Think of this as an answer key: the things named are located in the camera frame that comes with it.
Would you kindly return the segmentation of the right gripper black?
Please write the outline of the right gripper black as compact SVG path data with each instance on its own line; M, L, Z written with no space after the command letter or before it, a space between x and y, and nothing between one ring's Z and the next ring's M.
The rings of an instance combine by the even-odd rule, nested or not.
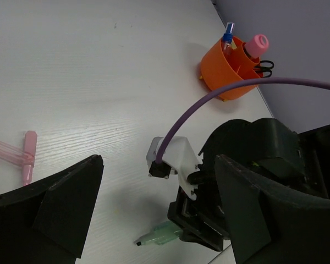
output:
M234 119L220 125L200 151L202 162L185 171L194 188L190 199L184 188L171 203L169 218L182 231L180 239L223 250L229 239L227 219L215 176L215 159L226 155L245 168L295 190L305 191L307 176L300 137L280 121Z

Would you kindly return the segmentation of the clear bottle blue cap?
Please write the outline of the clear bottle blue cap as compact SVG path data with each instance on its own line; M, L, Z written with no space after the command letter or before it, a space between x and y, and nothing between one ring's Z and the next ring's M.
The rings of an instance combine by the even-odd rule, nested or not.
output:
M234 31L235 23L227 22L225 33L222 37L222 51L223 54L227 57L230 55L232 51L232 42L233 42L233 31Z

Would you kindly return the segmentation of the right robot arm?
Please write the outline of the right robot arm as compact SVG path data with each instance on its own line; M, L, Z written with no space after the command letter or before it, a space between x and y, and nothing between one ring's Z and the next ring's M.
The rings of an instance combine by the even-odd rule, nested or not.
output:
M168 218L181 240L223 250L239 263L330 255L330 125L301 134L273 118L234 119L207 139L195 200L179 189Z

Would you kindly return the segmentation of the black handled scissors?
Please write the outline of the black handled scissors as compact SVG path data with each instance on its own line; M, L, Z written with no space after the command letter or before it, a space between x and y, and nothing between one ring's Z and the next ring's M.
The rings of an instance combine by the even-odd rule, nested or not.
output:
M254 67L254 72L261 78L270 78L273 74L274 63L271 60L261 60Z

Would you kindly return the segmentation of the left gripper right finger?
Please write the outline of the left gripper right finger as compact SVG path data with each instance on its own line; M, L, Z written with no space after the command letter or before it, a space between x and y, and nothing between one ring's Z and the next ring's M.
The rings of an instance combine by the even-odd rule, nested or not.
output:
M214 170L237 263L330 263L330 200L265 178L225 155Z

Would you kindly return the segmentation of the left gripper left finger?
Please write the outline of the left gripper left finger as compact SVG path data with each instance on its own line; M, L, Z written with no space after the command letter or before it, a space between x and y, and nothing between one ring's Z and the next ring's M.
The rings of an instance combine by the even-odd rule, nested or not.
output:
M92 155L0 194L0 263L75 263L81 258L103 176Z

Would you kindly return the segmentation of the green highlighter pen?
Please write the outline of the green highlighter pen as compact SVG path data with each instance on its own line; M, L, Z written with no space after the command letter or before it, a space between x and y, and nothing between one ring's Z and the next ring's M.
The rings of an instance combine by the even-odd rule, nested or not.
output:
M155 226L149 233L139 237L135 244L137 246L145 245L164 245L182 234L182 229L171 221L163 222Z

